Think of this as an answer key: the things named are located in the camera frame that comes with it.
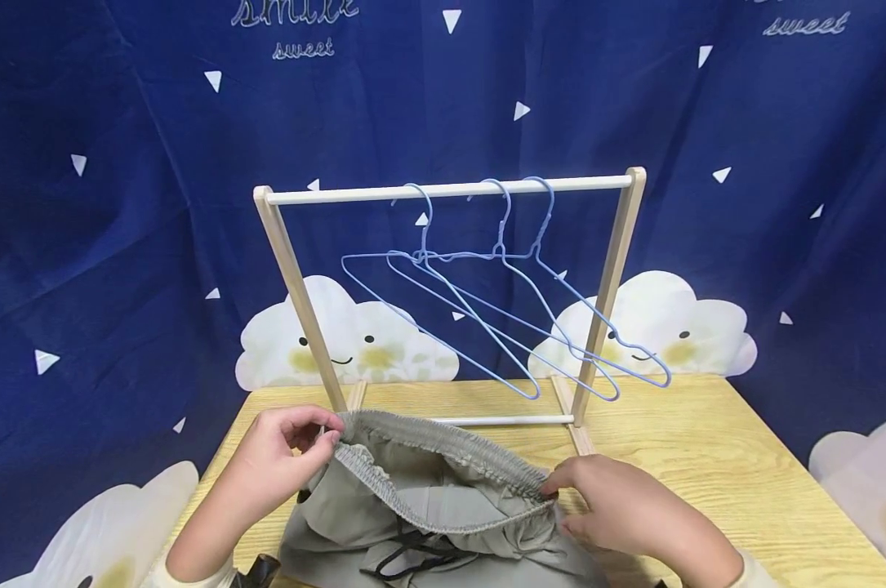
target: wooden table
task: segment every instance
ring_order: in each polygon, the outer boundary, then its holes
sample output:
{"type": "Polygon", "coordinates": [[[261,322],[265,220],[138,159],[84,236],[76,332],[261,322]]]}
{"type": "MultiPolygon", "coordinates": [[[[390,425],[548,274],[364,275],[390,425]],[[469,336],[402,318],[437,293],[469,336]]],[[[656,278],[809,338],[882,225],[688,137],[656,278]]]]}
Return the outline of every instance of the wooden table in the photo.
{"type": "MultiPolygon", "coordinates": [[[[559,407],[549,385],[544,382],[540,400],[528,401],[486,381],[372,384],[364,407],[419,417],[551,414],[559,407]]],[[[621,400],[615,403],[590,400],[587,423],[598,452],[657,476],[710,516],[736,546],[753,553],[784,586],[886,588],[886,559],[726,380],[706,374],[677,376],[670,388],[660,390],[623,379],[621,388],[621,400]]],[[[302,386],[250,394],[172,539],[224,469],[253,417],[264,408],[303,403],[327,406],[324,389],[302,386]]],[[[561,425],[473,430],[541,468],[553,468],[574,454],[561,425]]],[[[563,494],[561,502],[568,512],[584,507],[573,491],[563,494]]],[[[239,569],[249,569],[257,553],[277,554],[293,503],[244,535],[234,552],[239,569]]],[[[599,557],[616,588],[651,588],[659,578],[680,586],[654,559],[615,553],[599,557]]],[[[299,585],[282,577],[274,583],[275,588],[299,585]]]]}

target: gray pants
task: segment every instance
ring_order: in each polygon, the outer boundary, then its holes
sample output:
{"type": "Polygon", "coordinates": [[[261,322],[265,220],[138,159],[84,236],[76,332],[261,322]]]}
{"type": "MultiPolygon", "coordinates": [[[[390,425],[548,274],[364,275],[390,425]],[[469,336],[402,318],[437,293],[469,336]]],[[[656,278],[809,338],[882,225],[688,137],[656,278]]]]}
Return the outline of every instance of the gray pants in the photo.
{"type": "Polygon", "coordinates": [[[284,575],[319,588],[608,586],[558,531],[543,473],[514,453],[432,421],[341,416],[335,459],[289,518],[284,575]]]}

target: white rod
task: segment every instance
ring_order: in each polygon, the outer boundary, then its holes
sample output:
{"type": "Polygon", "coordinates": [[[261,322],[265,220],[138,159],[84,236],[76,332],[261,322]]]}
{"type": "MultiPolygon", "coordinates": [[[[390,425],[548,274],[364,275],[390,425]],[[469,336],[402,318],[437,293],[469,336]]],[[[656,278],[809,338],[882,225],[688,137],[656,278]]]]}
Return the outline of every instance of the white rod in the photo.
{"type": "Polygon", "coordinates": [[[465,419],[433,419],[454,427],[498,426],[498,425],[570,425],[573,415],[542,416],[470,416],[465,419]]]}
{"type": "MultiPolygon", "coordinates": [[[[571,190],[606,190],[626,188],[632,185],[630,176],[595,176],[591,178],[560,178],[547,180],[550,187],[559,192],[571,190]]],[[[502,184],[512,194],[546,192],[540,181],[503,181],[502,184]]],[[[447,196],[478,196],[478,194],[500,194],[501,190],[487,181],[473,184],[437,184],[421,186],[431,198],[447,196]]],[[[348,190],[302,190],[301,192],[273,192],[267,194],[270,204],[317,204],[350,203],[363,200],[393,200],[401,198],[423,198],[416,188],[395,186],[387,188],[351,188],[348,190]]]]}

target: blue wire hanger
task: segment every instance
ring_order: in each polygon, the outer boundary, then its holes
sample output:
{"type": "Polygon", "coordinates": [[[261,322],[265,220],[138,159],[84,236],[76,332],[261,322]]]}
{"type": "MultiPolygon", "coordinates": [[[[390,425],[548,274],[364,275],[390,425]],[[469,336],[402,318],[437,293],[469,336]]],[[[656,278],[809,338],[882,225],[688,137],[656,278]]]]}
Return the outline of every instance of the blue wire hanger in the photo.
{"type": "Polygon", "coordinates": [[[534,399],[534,398],[539,397],[539,396],[541,395],[541,388],[540,388],[539,384],[537,384],[537,382],[536,382],[536,378],[534,378],[534,376],[532,376],[532,374],[527,370],[527,367],[525,367],[525,366],[523,365],[522,361],[519,360],[519,359],[517,358],[517,355],[511,353],[511,351],[509,351],[509,349],[507,349],[507,348],[505,347],[504,342],[501,341],[502,338],[504,338],[505,340],[511,342],[512,345],[516,345],[516,346],[518,346],[519,348],[523,349],[524,351],[527,351],[529,354],[533,354],[534,357],[540,359],[541,361],[543,361],[543,363],[546,363],[547,365],[553,367],[554,370],[561,372],[561,373],[564,374],[566,377],[570,377],[571,379],[573,379],[573,380],[574,380],[575,382],[577,382],[578,384],[581,384],[581,385],[585,386],[586,389],[588,389],[588,390],[590,390],[590,391],[592,392],[592,394],[595,394],[595,395],[599,396],[600,398],[602,398],[603,400],[606,400],[606,401],[614,401],[614,400],[616,400],[616,399],[618,398],[618,396],[620,396],[621,392],[620,392],[620,388],[618,388],[618,384],[615,382],[615,380],[609,376],[609,373],[607,373],[607,372],[603,369],[603,366],[598,365],[598,364],[596,363],[596,360],[601,361],[601,363],[605,363],[605,364],[607,364],[607,365],[610,365],[610,366],[613,366],[613,367],[615,367],[615,368],[617,368],[617,369],[620,369],[620,370],[622,370],[623,372],[627,372],[627,373],[629,373],[629,374],[632,374],[632,376],[638,377],[638,378],[640,378],[640,379],[642,379],[642,380],[644,380],[644,381],[646,381],[646,382],[652,383],[652,384],[654,384],[654,385],[658,385],[658,386],[660,386],[660,388],[664,388],[664,386],[670,384],[671,372],[670,372],[670,370],[667,369],[667,366],[666,366],[664,363],[661,362],[661,360],[657,357],[656,354],[653,354],[653,353],[649,352],[648,349],[642,347],[641,345],[633,345],[633,343],[628,343],[628,342],[626,342],[626,341],[623,341],[623,340],[618,336],[618,332],[617,332],[617,330],[615,329],[615,327],[611,325],[611,323],[608,321],[608,319],[606,319],[606,318],[601,314],[601,312],[599,312],[599,311],[598,311],[598,310],[597,310],[592,304],[590,304],[589,302],[587,302],[586,299],[585,299],[583,296],[580,296],[580,295],[579,295],[579,292],[573,290],[572,287],[571,287],[570,285],[566,284],[566,283],[565,283],[565,282],[559,277],[559,275],[556,274],[556,272],[553,271],[552,268],[550,268],[550,267],[549,267],[549,266],[548,266],[543,260],[541,260],[541,240],[542,240],[542,238],[543,238],[543,235],[544,235],[545,232],[546,232],[547,225],[550,223],[550,213],[553,211],[553,208],[554,208],[554,191],[553,191],[553,188],[550,187],[550,185],[547,184],[547,182],[546,182],[545,180],[542,180],[541,178],[535,178],[535,177],[532,177],[532,178],[527,178],[527,179],[528,179],[528,180],[536,180],[536,181],[540,181],[541,184],[544,185],[544,186],[546,187],[546,189],[547,189],[547,191],[548,191],[548,194],[549,194],[549,196],[550,196],[550,205],[548,206],[547,212],[546,212],[546,214],[545,214],[545,216],[544,216],[544,218],[543,218],[543,221],[541,222],[541,228],[540,228],[540,230],[539,230],[539,233],[537,233],[537,237],[536,237],[534,243],[532,243],[531,247],[530,247],[529,250],[528,250],[528,254],[525,254],[525,255],[519,255],[519,254],[507,254],[507,253],[506,253],[505,243],[504,243],[504,231],[505,231],[505,225],[506,225],[507,219],[509,219],[509,217],[510,217],[510,212],[511,212],[511,196],[510,196],[510,193],[507,192],[507,190],[505,189],[505,186],[504,186],[504,185],[501,185],[501,182],[499,182],[498,180],[486,180],[486,181],[490,181],[490,182],[492,182],[493,184],[498,185],[498,186],[502,189],[503,198],[506,200],[505,215],[504,215],[504,217],[502,218],[501,222],[499,223],[499,228],[498,228],[498,240],[496,241],[496,245],[494,245],[494,247],[492,248],[492,252],[491,252],[491,253],[455,252],[455,253],[448,253],[448,254],[440,254],[440,253],[436,253],[436,252],[431,252],[431,251],[429,250],[429,248],[426,246],[426,239],[428,239],[429,230],[430,230],[430,226],[432,225],[432,218],[433,218],[433,207],[432,207],[431,199],[430,199],[430,197],[428,196],[428,194],[426,194],[425,191],[424,191],[420,186],[418,186],[418,185],[414,185],[414,184],[407,184],[407,186],[411,186],[411,187],[413,187],[413,188],[416,188],[416,190],[418,190],[420,193],[423,194],[423,197],[424,197],[424,199],[425,199],[425,201],[426,201],[426,206],[428,207],[428,223],[426,223],[426,225],[424,225],[424,228],[423,228],[423,230],[422,230],[421,239],[420,239],[420,246],[421,246],[420,249],[418,249],[417,252],[414,252],[413,254],[407,254],[407,253],[405,253],[405,252],[399,252],[398,250],[394,250],[394,249],[392,249],[392,250],[390,250],[390,251],[387,252],[387,253],[363,253],[363,254],[344,255],[344,256],[341,258],[342,269],[343,269],[343,270],[345,271],[345,273],[348,274],[348,276],[349,276],[350,278],[352,278],[352,279],[353,279],[358,285],[361,285],[361,286],[363,287],[364,290],[367,290],[369,293],[371,293],[371,296],[374,296],[376,299],[380,300],[381,302],[385,302],[386,304],[388,304],[388,306],[389,306],[394,312],[397,312],[397,315],[398,315],[398,316],[400,316],[401,318],[403,318],[404,320],[406,320],[408,323],[412,324],[413,327],[417,327],[417,328],[420,329],[423,333],[425,333],[426,335],[430,336],[430,338],[432,338],[433,340],[436,340],[438,343],[441,343],[441,345],[443,345],[444,347],[449,348],[450,351],[453,351],[454,353],[456,353],[457,355],[459,355],[459,357],[461,357],[461,358],[463,358],[463,359],[466,359],[467,361],[469,361],[469,363],[473,364],[475,367],[478,367],[480,370],[486,372],[486,373],[487,373],[489,376],[491,376],[492,378],[497,379],[497,380],[499,380],[499,382],[502,382],[503,384],[509,386],[509,388],[511,388],[512,390],[515,390],[516,392],[518,392],[518,394],[521,394],[521,395],[524,396],[525,398],[534,399]],[[533,282],[533,281],[532,281],[532,280],[531,280],[526,274],[524,274],[521,270],[519,270],[519,269],[513,267],[512,265],[509,264],[509,262],[507,262],[507,260],[509,260],[509,259],[522,259],[522,260],[525,260],[525,259],[531,259],[532,256],[533,256],[533,258],[535,259],[535,261],[537,262],[538,265],[540,265],[542,268],[544,268],[549,274],[552,274],[552,276],[554,276],[555,278],[557,278],[562,284],[564,284],[565,287],[567,287],[568,290],[570,290],[570,291],[573,293],[574,296],[577,296],[577,298],[580,299],[580,302],[581,302],[581,303],[586,304],[586,305],[587,305],[587,308],[590,308],[590,309],[594,312],[594,314],[597,314],[597,315],[598,315],[598,316],[599,316],[599,317],[600,317],[600,318],[601,318],[606,324],[608,324],[608,326],[612,329],[611,333],[614,335],[614,338],[615,338],[618,342],[620,342],[620,345],[623,345],[623,346],[628,347],[628,348],[639,349],[639,350],[641,350],[642,352],[644,352],[649,358],[653,358],[653,359],[655,360],[655,363],[658,363],[658,364],[664,369],[664,371],[665,371],[665,373],[666,373],[666,382],[663,383],[663,384],[660,384],[660,383],[658,383],[658,382],[655,382],[655,381],[653,381],[653,380],[651,380],[651,379],[648,379],[648,378],[645,377],[645,376],[641,376],[641,374],[635,373],[635,372],[633,372],[633,371],[627,369],[627,367],[622,367],[622,366],[617,365],[617,364],[615,364],[615,363],[611,363],[611,361],[608,361],[608,360],[606,360],[606,359],[603,359],[603,358],[597,357],[596,354],[593,354],[593,353],[591,353],[591,352],[589,352],[589,351],[587,351],[587,350],[581,348],[581,347],[578,346],[578,345],[574,345],[574,343],[573,343],[572,340],[570,339],[570,336],[568,336],[567,333],[566,333],[566,332],[565,332],[565,331],[559,326],[559,324],[558,324],[558,320],[557,320],[556,317],[554,316],[553,311],[550,310],[550,307],[547,305],[546,300],[544,300],[544,297],[543,297],[543,295],[541,294],[540,290],[537,290],[536,285],[534,284],[534,282],[533,282]],[[550,316],[550,320],[553,321],[554,325],[558,328],[559,332],[560,332],[561,335],[563,336],[563,339],[562,339],[562,340],[561,340],[558,336],[554,335],[553,333],[546,332],[545,330],[543,330],[543,329],[541,329],[541,328],[539,328],[539,327],[534,326],[534,324],[530,324],[530,323],[528,323],[527,321],[524,321],[523,319],[521,319],[520,317],[517,317],[517,316],[515,316],[515,315],[512,315],[510,312],[507,312],[507,311],[505,311],[505,310],[503,310],[503,309],[499,309],[498,307],[496,307],[496,305],[493,305],[493,304],[491,304],[491,303],[486,302],[484,299],[479,298],[478,296],[473,295],[473,293],[471,293],[471,292],[467,292],[466,290],[463,290],[463,289],[461,289],[461,288],[459,288],[459,287],[453,285],[452,283],[450,283],[450,281],[449,281],[448,279],[446,279],[445,277],[443,277],[442,274],[440,274],[438,271],[436,271],[435,268],[433,268],[433,267],[430,266],[430,260],[431,260],[431,259],[435,259],[435,260],[439,260],[439,261],[444,261],[444,262],[450,262],[450,261],[454,261],[455,259],[464,259],[464,258],[474,258],[474,259],[482,259],[482,260],[493,260],[493,259],[496,259],[496,257],[499,258],[499,259],[501,260],[502,264],[503,264],[506,268],[509,268],[511,272],[518,274],[519,277],[521,277],[521,278],[525,281],[525,283],[527,283],[527,284],[531,287],[531,289],[533,289],[533,290],[535,291],[537,299],[540,300],[540,303],[541,303],[542,307],[548,312],[548,315],[550,316]],[[509,357],[511,358],[511,360],[513,361],[513,363],[515,363],[516,365],[518,365],[519,368],[521,368],[521,370],[524,372],[524,374],[525,374],[525,376],[527,377],[527,379],[529,379],[529,381],[530,381],[532,384],[534,384],[535,394],[534,394],[534,395],[525,394],[525,392],[524,392],[523,390],[519,389],[518,386],[511,384],[510,382],[506,381],[504,378],[498,376],[498,374],[492,372],[491,370],[488,370],[487,367],[484,367],[484,366],[482,366],[481,364],[476,363],[476,361],[473,360],[472,358],[469,358],[468,355],[463,354],[462,352],[460,352],[459,350],[457,350],[457,349],[456,349],[455,347],[453,347],[452,345],[449,345],[447,342],[445,342],[445,341],[441,340],[440,338],[438,338],[436,335],[433,335],[432,333],[427,332],[423,327],[419,327],[418,324],[416,324],[416,322],[413,322],[408,316],[406,316],[405,314],[402,314],[402,312],[399,311],[399,310],[397,310],[397,308],[395,308],[394,305],[389,304],[385,299],[383,299],[380,295],[378,295],[378,293],[374,292],[374,290],[372,290],[367,284],[364,284],[363,281],[362,281],[361,279],[358,279],[358,278],[355,276],[355,274],[352,273],[352,272],[350,271],[348,265],[345,264],[345,261],[348,260],[348,259],[363,259],[363,258],[372,258],[372,259],[375,259],[375,258],[382,258],[382,259],[385,259],[386,262],[387,262],[387,265],[388,265],[388,266],[389,266],[389,267],[390,267],[395,273],[399,274],[399,276],[404,277],[406,280],[411,281],[411,283],[416,284],[416,285],[417,285],[418,287],[420,287],[421,289],[425,290],[426,292],[431,293],[432,296],[435,296],[435,297],[437,297],[437,298],[443,300],[443,302],[449,304],[452,308],[454,308],[454,309],[456,309],[456,310],[459,310],[459,311],[462,312],[463,314],[466,314],[467,316],[471,317],[475,322],[478,322],[478,323],[480,324],[480,326],[485,330],[485,332],[486,332],[486,333],[487,333],[487,334],[488,334],[488,335],[489,335],[489,336],[490,336],[490,337],[496,342],[496,344],[502,349],[502,351],[504,351],[507,355],[509,355],[509,357]],[[425,274],[428,274],[431,278],[434,278],[434,279],[436,279],[436,280],[438,280],[438,281],[442,281],[442,283],[443,283],[445,286],[447,286],[447,288],[449,289],[449,291],[452,292],[453,295],[454,295],[457,299],[460,300],[460,303],[461,303],[462,305],[458,305],[458,304],[456,304],[456,303],[450,301],[448,298],[445,298],[444,296],[439,295],[437,292],[435,292],[435,291],[429,289],[429,288],[428,288],[427,286],[425,286],[424,284],[419,283],[419,281],[417,281],[417,280],[415,280],[415,279],[413,279],[413,278],[407,276],[404,272],[401,272],[400,270],[398,270],[398,268],[397,268],[397,267],[394,267],[394,265],[392,264],[392,259],[394,259],[394,258],[403,258],[403,259],[405,259],[405,260],[407,260],[407,261],[410,261],[411,264],[412,264],[414,267],[417,267],[417,268],[419,269],[419,271],[421,271],[421,272],[423,272],[423,273],[425,273],[425,274]],[[606,379],[608,379],[609,382],[613,385],[613,389],[615,390],[615,394],[614,394],[612,397],[606,397],[606,396],[603,396],[603,395],[599,394],[599,392],[597,392],[596,390],[593,390],[593,389],[591,388],[591,386],[587,385],[587,384],[584,383],[584,382],[580,382],[580,380],[579,380],[576,376],[573,376],[573,375],[570,374],[570,373],[566,373],[565,371],[563,371],[562,369],[560,369],[560,367],[559,367],[558,365],[555,365],[555,364],[551,363],[548,359],[541,357],[541,355],[538,354],[538,353],[535,353],[534,350],[528,348],[527,346],[522,345],[522,343],[519,343],[519,342],[516,341],[515,339],[510,338],[510,336],[507,336],[504,332],[501,332],[501,330],[499,330],[499,329],[497,329],[497,328],[491,326],[491,324],[488,324],[486,321],[484,321],[484,320],[478,315],[478,312],[475,312],[475,310],[472,308],[472,305],[470,305],[470,304],[468,303],[468,301],[467,301],[462,295],[466,295],[466,296],[468,296],[469,298],[472,298],[472,299],[474,299],[475,301],[477,301],[477,302],[479,302],[479,303],[481,303],[481,304],[486,305],[486,307],[488,307],[488,308],[490,308],[490,309],[492,309],[492,310],[496,310],[497,312],[499,312],[499,314],[503,314],[503,315],[505,315],[506,317],[509,317],[510,319],[517,321],[518,323],[524,324],[525,327],[529,327],[529,328],[531,328],[531,329],[536,330],[536,332],[541,333],[542,335],[546,335],[546,336],[548,336],[550,339],[554,339],[554,340],[556,340],[556,341],[559,341],[559,342],[561,342],[561,343],[564,343],[564,344],[567,346],[567,348],[568,348],[568,352],[570,352],[571,355],[572,355],[572,357],[574,357],[574,358],[577,359],[578,361],[581,361],[581,360],[583,360],[584,358],[589,358],[589,359],[587,359],[587,360],[590,360],[590,362],[591,362],[594,366],[597,367],[597,370],[598,370],[599,372],[601,372],[601,373],[603,374],[603,376],[604,376],[606,379]],[[579,351],[579,352],[582,353],[583,355],[581,355],[581,357],[577,357],[577,354],[574,353],[574,350],[575,350],[575,351],[579,351]]]}
{"type": "MultiPolygon", "coordinates": [[[[474,253],[474,252],[457,252],[457,253],[438,254],[438,253],[434,253],[434,252],[427,252],[426,247],[425,247],[425,239],[423,239],[422,240],[422,249],[420,249],[418,252],[414,253],[413,255],[416,256],[417,259],[423,260],[425,267],[428,267],[428,268],[429,268],[429,259],[439,259],[441,261],[449,262],[449,261],[453,261],[455,259],[463,259],[463,258],[474,258],[474,259],[482,259],[482,260],[492,260],[496,257],[499,258],[502,261],[502,264],[506,268],[509,268],[510,271],[512,271],[513,273],[516,273],[519,277],[521,277],[524,280],[525,283],[527,283],[531,287],[531,289],[534,290],[536,298],[541,303],[541,307],[547,312],[548,316],[550,316],[550,321],[552,321],[553,324],[558,328],[563,339],[560,339],[559,336],[556,336],[553,333],[546,332],[545,330],[535,326],[535,324],[530,324],[529,322],[524,321],[522,318],[515,316],[514,314],[511,314],[510,312],[507,312],[503,309],[498,308],[497,305],[494,305],[494,304],[487,302],[486,300],[484,300],[478,296],[473,295],[472,292],[468,292],[466,290],[463,290],[463,289],[459,288],[458,286],[452,286],[448,281],[446,282],[446,284],[450,288],[455,288],[457,291],[459,291],[459,293],[462,293],[462,295],[466,295],[469,298],[473,298],[477,302],[480,302],[481,304],[486,305],[486,307],[499,312],[499,314],[503,314],[507,318],[510,318],[513,321],[523,324],[525,327],[529,327],[531,329],[534,329],[535,332],[539,332],[540,334],[547,336],[550,339],[564,343],[564,345],[568,349],[568,353],[570,353],[574,359],[576,359],[577,361],[581,361],[581,360],[586,359],[586,360],[589,360],[594,366],[596,366],[596,369],[599,370],[599,372],[603,373],[603,376],[606,377],[606,379],[610,380],[610,383],[613,385],[613,388],[617,391],[617,394],[618,394],[617,383],[615,382],[615,380],[611,379],[611,377],[609,376],[609,374],[607,372],[605,372],[605,370],[603,369],[603,366],[597,364],[597,360],[601,361],[601,363],[604,363],[606,365],[615,367],[618,370],[622,370],[623,372],[630,374],[630,376],[637,377],[644,382],[647,382],[647,383],[653,384],[653,385],[657,385],[657,386],[659,386],[659,388],[665,388],[666,386],[668,386],[671,383],[671,372],[670,372],[670,370],[668,370],[668,367],[663,363],[663,361],[661,361],[657,357],[657,354],[654,354],[651,351],[648,351],[648,349],[646,349],[645,347],[642,347],[641,345],[635,345],[634,343],[629,343],[627,341],[623,341],[621,339],[621,337],[618,336],[618,331],[616,330],[616,328],[613,326],[613,324],[611,324],[609,322],[608,319],[606,319],[605,316],[603,316],[602,312],[599,312],[595,308],[595,305],[592,305],[591,303],[589,303],[586,298],[584,298],[583,296],[580,296],[580,293],[577,292],[577,290],[574,290],[572,288],[572,286],[568,285],[566,283],[566,281],[564,281],[562,278],[560,278],[559,274],[556,273],[553,268],[550,268],[541,259],[541,241],[543,239],[544,234],[546,234],[547,225],[550,223],[550,217],[552,216],[552,214],[550,214],[550,213],[554,209],[555,194],[554,194],[553,188],[550,187],[550,185],[548,184],[548,182],[546,180],[543,180],[543,179],[537,178],[537,177],[528,177],[528,178],[525,178],[525,180],[534,180],[534,181],[541,182],[541,184],[544,187],[546,187],[546,190],[547,190],[548,195],[550,197],[550,204],[547,208],[544,218],[541,221],[540,230],[537,231],[537,237],[534,240],[534,243],[532,243],[532,245],[528,249],[527,254],[525,254],[525,255],[507,254],[505,252],[504,231],[505,231],[505,225],[507,222],[507,218],[509,218],[510,212],[511,212],[511,196],[510,196],[509,191],[507,191],[505,189],[505,186],[503,184],[501,184],[500,181],[488,179],[485,181],[491,182],[491,184],[497,185],[499,188],[501,188],[502,193],[503,193],[503,198],[507,199],[505,216],[502,218],[501,222],[498,225],[498,240],[496,241],[496,245],[494,245],[494,247],[492,248],[492,253],[485,254],[485,253],[474,253]],[[610,333],[612,334],[613,339],[615,339],[618,343],[620,343],[620,345],[622,345],[623,347],[629,348],[629,349],[640,350],[642,353],[645,353],[647,355],[647,357],[652,358],[654,363],[657,363],[659,366],[661,366],[661,369],[663,369],[666,374],[666,381],[664,383],[656,382],[651,378],[643,376],[643,374],[641,374],[641,373],[634,372],[634,371],[628,369],[627,367],[618,365],[617,363],[612,363],[612,361],[609,361],[608,359],[599,357],[597,354],[593,354],[592,352],[585,350],[583,347],[580,347],[579,345],[575,345],[575,343],[571,340],[570,336],[564,331],[564,329],[562,327],[560,327],[560,324],[558,322],[558,318],[556,318],[556,316],[554,315],[553,310],[550,310],[550,306],[547,304],[546,299],[544,299],[543,295],[541,294],[541,291],[539,289],[537,289],[537,286],[534,284],[534,282],[531,281],[531,279],[524,272],[513,267],[512,265],[509,264],[509,262],[507,262],[507,260],[509,260],[509,259],[527,260],[527,259],[531,259],[532,256],[534,256],[535,261],[537,262],[537,264],[540,267],[545,269],[549,274],[552,274],[552,276],[554,278],[558,279],[562,284],[564,284],[564,286],[568,290],[570,290],[574,296],[577,296],[577,298],[580,299],[581,303],[585,304],[587,308],[589,308],[592,312],[594,312],[594,314],[599,316],[609,326],[609,328],[611,329],[610,333]]],[[[425,227],[424,235],[429,233],[429,227],[430,227],[430,225],[427,225],[425,227]]],[[[421,271],[426,272],[424,266],[417,265],[417,267],[421,271]]],[[[432,277],[435,277],[435,278],[436,278],[436,276],[438,276],[438,272],[436,272],[435,270],[432,270],[432,272],[430,274],[432,277]]],[[[535,357],[537,357],[538,359],[544,360],[539,354],[535,354],[535,357]]],[[[552,363],[549,363],[549,361],[545,361],[545,362],[548,363],[548,365],[555,367],[552,363]]],[[[596,394],[597,396],[604,398],[601,394],[598,394],[598,392],[596,392],[595,390],[592,390],[592,389],[590,389],[590,390],[593,391],[593,394],[596,394]]]]}
{"type": "MultiPolygon", "coordinates": [[[[420,252],[426,252],[426,235],[429,233],[428,228],[432,224],[432,217],[433,217],[432,202],[431,202],[428,194],[426,194],[423,191],[423,188],[421,188],[420,186],[418,186],[416,184],[407,184],[407,186],[412,186],[412,187],[416,188],[417,190],[419,190],[420,193],[422,193],[424,198],[426,199],[426,204],[428,204],[428,207],[429,207],[428,223],[426,223],[425,227],[423,228],[422,235],[420,238],[420,243],[421,243],[420,252]]],[[[467,354],[462,353],[461,351],[459,351],[459,349],[456,349],[452,345],[449,345],[449,343],[443,341],[438,336],[433,335],[432,333],[428,332],[428,330],[426,330],[425,328],[420,327],[419,324],[416,323],[416,321],[413,321],[411,318],[409,318],[403,312],[398,310],[397,307],[394,307],[394,305],[387,302],[385,299],[383,299],[383,297],[381,297],[381,295],[379,295],[378,292],[374,292],[374,290],[372,290],[366,283],[364,283],[360,278],[355,276],[355,274],[350,271],[350,269],[348,268],[348,265],[346,265],[346,263],[345,263],[349,259],[381,258],[381,259],[386,259],[389,264],[390,259],[394,258],[395,256],[401,256],[401,258],[407,259],[408,261],[410,261],[414,265],[418,265],[419,260],[420,260],[420,258],[417,258],[417,256],[411,255],[406,252],[399,252],[398,250],[395,250],[395,249],[391,249],[387,253],[356,253],[356,254],[343,255],[341,258],[341,268],[358,285],[360,285],[364,290],[367,290],[371,296],[374,296],[376,299],[380,300],[380,302],[387,304],[388,307],[390,309],[392,309],[400,318],[402,318],[403,320],[412,324],[413,327],[420,329],[423,333],[430,336],[430,338],[432,338],[433,340],[436,340],[438,343],[440,343],[440,345],[443,345],[444,347],[449,348],[450,351],[459,355],[459,357],[465,359],[466,361],[468,361],[468,363],[473,364],[475,367],[486,372],[492,378],[497,379],[499,382],[502,382],[503,384],[509,386],[509,388],[518,392],[518,394],[521,394],[523,397],[529,398],[530,400],[534,400],[536,398],[541,397],[541,385],[537,384],[536,378],[534,376],[532,376],[532,374],[528,371],[528,368],[523,365],[521,360],[518,360],[518,358],[516,357],[515,354],[511,353],[511,351],[509,349],[507,349],[507,347],[505,347],[504,343],[501,340],[499,340],[496,335],[494,335],[490,324],[488,324],[484,320],[482,320],[481,317],[479,317],[478,314],[476,314],[475,311],[472,309],[471,305],[469,305],[468,302],[466,302],[463,298],[461,298],[459,295],[457,295],[457,293],[456,293],[456,297],[460,297],[461,302],[464,304],[464,308],[459,307],[460,310],[462,312],[464,312],[464,314],[467,314],[467,315],[471,316],[474,320],[478,321],[481,324],[482,328],[484,328],[486,330],[486,333],[496,342],[496,344],[502,349],[502,351],[504,351],[507,355],[509,355],[509,357],[514,361],[514,363],[519,368],[521,368],[521,370],[524,372],[524,375],[527,377],[527,379],[529,379],[529,381],[532,384],[534,384],[535,394],[528,394],[528,392],[521,390],[515,384],[511,384],[505,378],[498,376],[497,373],[493,372],[492,370],[488,370],[487,367],[481,365],[480,363],[478,363],[478,361],[475,361],[474,359],[468,357],[467,354]]],[[[438,274],[437,274],[437,276],[438,276],[438,278],[440,278],[443,281],[443,283],[448,284],[448,280],[446,280],[442,276],[439,276],[438,274]]]]}

